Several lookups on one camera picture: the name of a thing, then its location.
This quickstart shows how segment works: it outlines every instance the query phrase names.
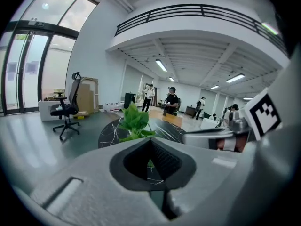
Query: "glass door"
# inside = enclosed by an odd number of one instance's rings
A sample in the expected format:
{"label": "glass door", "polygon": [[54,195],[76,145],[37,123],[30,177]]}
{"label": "glass door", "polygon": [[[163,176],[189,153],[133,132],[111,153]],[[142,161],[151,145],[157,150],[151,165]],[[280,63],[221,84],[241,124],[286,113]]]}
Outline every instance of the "glass door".
{"label": "glass door", "polygon": [[8,114],[38,111],[38,77],[50,34],[17,31],[9,50],[5,74]]}

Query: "white shirt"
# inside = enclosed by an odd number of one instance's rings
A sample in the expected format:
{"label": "white shirt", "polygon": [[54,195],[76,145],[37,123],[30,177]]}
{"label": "white shirt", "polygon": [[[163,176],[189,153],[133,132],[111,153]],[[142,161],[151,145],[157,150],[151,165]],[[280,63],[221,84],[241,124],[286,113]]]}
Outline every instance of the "white shirt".
{"label": "white shirt", "polygon": [[200,100],[200,102],[201,102],[200,109],[202,110],[205,106],[205,100]]}
{"label": "white shirt", "polygon": [[228,123],[225,121],[225,119],[228,120],[228,122],[229,122],[229,115],[230,115],[230,112],[231,112],[231,111],[227,110],[226,113],[225,113],[225,116],[224,116],[224,122],[223,122],[223,123],[224,123],[224,126],[228,126]]}
{"label": "white shirt", "polygon": [[155,95],[155,91],[150,88],[147,88],[144,92],[146,92],[146,98],[149,100]]}

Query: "person in white shirt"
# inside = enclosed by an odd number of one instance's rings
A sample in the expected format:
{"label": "person in white shirt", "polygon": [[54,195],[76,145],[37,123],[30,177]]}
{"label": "person in white shirt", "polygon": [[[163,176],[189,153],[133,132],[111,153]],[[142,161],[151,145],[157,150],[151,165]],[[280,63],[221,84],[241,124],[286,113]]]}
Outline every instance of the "person in white shirt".
{"label": "person in white shirt", "polygon": [[194,118],[196,116],[196,114],[198,113],[197,117],[196,117],[196,120],[198,120],[198,117],[200,115],[200,113],[202,112],[202,110],[204,109],[204,106],[205,106],[205,100],[206,98],[205,97],[202,97],[200,100],[197,101],[197,107],[196,107],[196,110],[192,116],[192,118]]}
{"label": "person in white shirt", "polygon": [[233,106],[230,107],[230,110],[226,111],[224,116],[223,126],[229,125],[229,115],[231,111],[238,111],[238,104],[234,104]]}
{"label": "person in white shirt", "polygon": [[209,117],[210,120],[214,120],[216,119],[216,114],[214,113],[212,116]]}
{"label": "person in white shirt", "polygon": [[146,111],[148,111],[151,104],[151,99],[155,95],[154,85],[150,85],[147,89],[143,90],[143,92],[145,94],[145,99],[143,102],[142,111],[144,111],[146,105]]}

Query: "glossy gray floor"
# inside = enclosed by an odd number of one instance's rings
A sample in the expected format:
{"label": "glossy gray floor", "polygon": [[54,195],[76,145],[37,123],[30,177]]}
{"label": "glossy gray floor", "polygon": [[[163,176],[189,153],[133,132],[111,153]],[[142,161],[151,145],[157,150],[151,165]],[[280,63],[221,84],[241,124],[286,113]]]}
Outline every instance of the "glossy gray floor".
{"label": "glossy gray floor", "polygon": [[0,118],[0,162],[12,185],[29,194],[44,178],[66,166],[74,158],[97,149],[102,129],[116,118],[101,112],[75,120],[80,135],[70,129],[59,140],[61,129],[52,128],[63,120],[40,120],[39,113],[9,115]]}

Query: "chair headrest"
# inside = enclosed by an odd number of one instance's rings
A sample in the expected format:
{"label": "chair headrest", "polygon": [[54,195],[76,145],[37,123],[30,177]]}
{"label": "chair headrest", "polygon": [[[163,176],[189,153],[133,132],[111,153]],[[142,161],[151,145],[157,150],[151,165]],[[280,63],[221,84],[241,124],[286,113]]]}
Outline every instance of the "chair headrest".
{"label": "chair headrest", "polygon": [[78,77],[79,77],[79,79],[81,79],[81,75],[79,74],[79,72],[75,72],[75,73],[72,75],[72,79],[73,79],[73,80],[76,80]]}

